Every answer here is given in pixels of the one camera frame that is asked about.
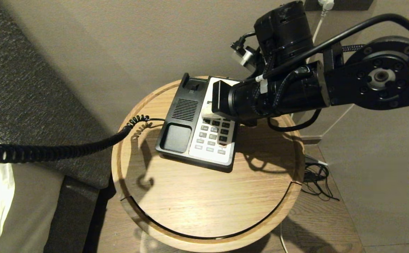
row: wooden tabletop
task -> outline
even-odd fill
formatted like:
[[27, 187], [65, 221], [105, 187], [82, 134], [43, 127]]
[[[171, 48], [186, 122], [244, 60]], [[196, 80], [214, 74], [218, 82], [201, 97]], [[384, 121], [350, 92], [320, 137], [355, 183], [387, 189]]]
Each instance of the wooden tabletop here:
[[[154, 91], [128, 114], [165, 118], [180, 80]], [[290, 117], [274, 120], [293, 125]], [[278, 133], [265, 120], [241, 126], [230, 173], [167, 160], [154, 146], [162, 122], [139, 123], [114, 146], [112, 173], [121, 203], [145, 232], [170, 246], [221, 252], [274, 229], [292, 208], [304, 173], [298, 131]]]

